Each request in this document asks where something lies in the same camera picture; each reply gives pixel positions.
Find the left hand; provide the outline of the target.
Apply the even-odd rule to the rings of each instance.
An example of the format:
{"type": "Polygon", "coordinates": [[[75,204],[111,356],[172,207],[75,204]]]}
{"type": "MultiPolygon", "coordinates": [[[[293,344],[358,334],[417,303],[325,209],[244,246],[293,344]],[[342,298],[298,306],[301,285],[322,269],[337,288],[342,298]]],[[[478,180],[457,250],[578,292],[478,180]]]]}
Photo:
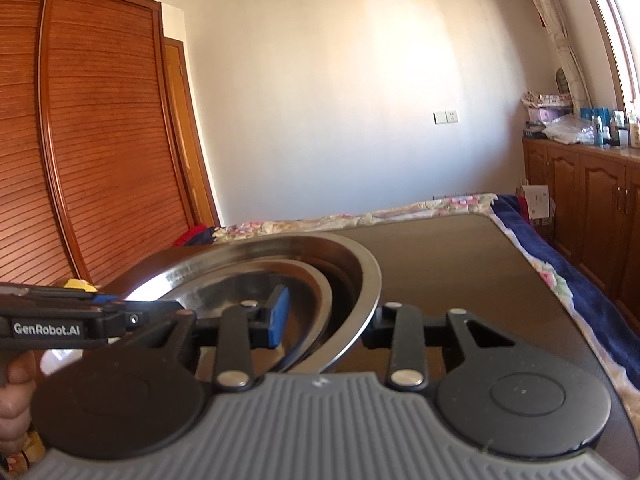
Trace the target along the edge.
{"type": "Polygon", "coordinates": [[[21,452],[32,422],[30,402],[36,388],[37,362],[34,352],[27,351],[6,368],[6,385],[1,388],[1,453],[21,452]]]}

